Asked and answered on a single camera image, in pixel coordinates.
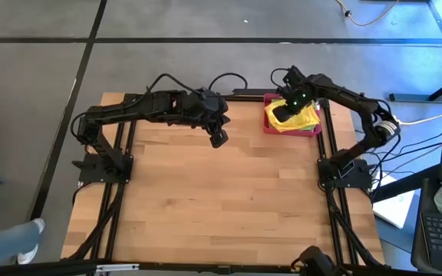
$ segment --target red container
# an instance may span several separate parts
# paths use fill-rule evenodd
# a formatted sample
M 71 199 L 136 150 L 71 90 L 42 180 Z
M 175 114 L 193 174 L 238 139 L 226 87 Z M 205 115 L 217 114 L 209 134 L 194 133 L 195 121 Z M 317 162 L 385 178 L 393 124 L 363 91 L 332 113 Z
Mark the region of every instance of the red container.
M 280 96 L 278 94 L 265 94 L 264 95 L 264 107 L 270 105 L 272 103 L 272 100 L 279 99 Z M 322 125 L 319 123 L 315 126 L 313 131 L 311 130 L 289 130 L 285 132 L 279 132 L 274 127 L 270 127 L 269 118 L 267 118 L 266 111 L 264 110 L 264 133 L 270 133 L 270 134 L 279 134 L 279 135 L 289 135 L 289 136 L 307 136 L 307 137 L 313 137 L 317 134 L 319 134 L 322 131 Z M 318 118 L 320 117 L 320 110 L 315 110 Z

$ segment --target gray floor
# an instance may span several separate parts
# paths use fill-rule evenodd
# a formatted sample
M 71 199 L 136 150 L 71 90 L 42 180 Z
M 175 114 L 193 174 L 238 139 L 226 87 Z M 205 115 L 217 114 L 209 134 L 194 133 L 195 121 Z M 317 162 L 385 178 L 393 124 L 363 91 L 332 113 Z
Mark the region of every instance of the gray floor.
M 360 21 L 389 2 L 345 1 Z M 288 0 L 109 1 L 99 37 L 300 37 L 442 38 L 424 3 L 400 3 L 382 21 L 359 28 L 328 1 Z M 86 37 L 98 1 L 0 0 L 0 35 Z M 83 44 L 0 44 L 0 229 L 21 223 L 31 209 L 45 160 L 68 100 Z M 429 94 L 442 86 L 442 46 L 322 44 L 96 44 L 75 112 L 98 104 L 103 92 L 142 92 L 169 72 L 193 87 L 206 86 L 225 71 L 243 74 L 250 87 L 271 87 L 275 67 L 295 64 L 305 74 L 325 73 L 335 83 L 385 98 L 392 92 Z M 229 79 L 216 89 L 239 85 Z M 164 81 L 158 88 L 171 88 Z M 403 121 L 442 113 L 441 104 L 393 103 Z M 442 132 L 442 119 L 403 129 L 401 145 Z M 71 165 L 83 149 L 67 135 L 42 217 L 48 223 L 36 261 L 58 260 L 71 214 L 78 170 Z M 439 153 L 434 158 L 439 160 Z M 403 160 L 390 162 L 393 169 Z M 403 170 L 418 171 L 417 161 Z M 385 260 L 409 268 L 407 258 Z

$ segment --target wooden tabletop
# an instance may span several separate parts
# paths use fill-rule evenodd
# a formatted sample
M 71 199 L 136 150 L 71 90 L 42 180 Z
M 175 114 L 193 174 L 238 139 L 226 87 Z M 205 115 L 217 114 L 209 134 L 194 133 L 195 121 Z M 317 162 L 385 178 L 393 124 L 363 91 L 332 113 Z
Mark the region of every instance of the wooden tabletop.
M 123 98 L 105 93 L 101 104 Z M 325 194 L 317 187 L 317 139 L 263 133 L 262 103 L 228 105 L 231 122 L 223 128 L 229 141 L 219 149 L 204 130 L 138 122 L 115 261 L 288 265 L 310 245 L 334 257 Z M 332 104 L 331 113 L 338 148 L 354 145 L 349 110 Z M 116 129 L 104 128 L 110 143 Z M 323 132 L 330 156 L 325 125 Z M 62 257 L 74 253 L 95 226 L 103 190 L 97 183 L 78 193 Z M 346 192 L 353 229 L 383 261 L 369 199 L 357 189 Z M 342 230 L 341 240 L 349 262 Z M 100 256 L 105 244 L 104 238 Z

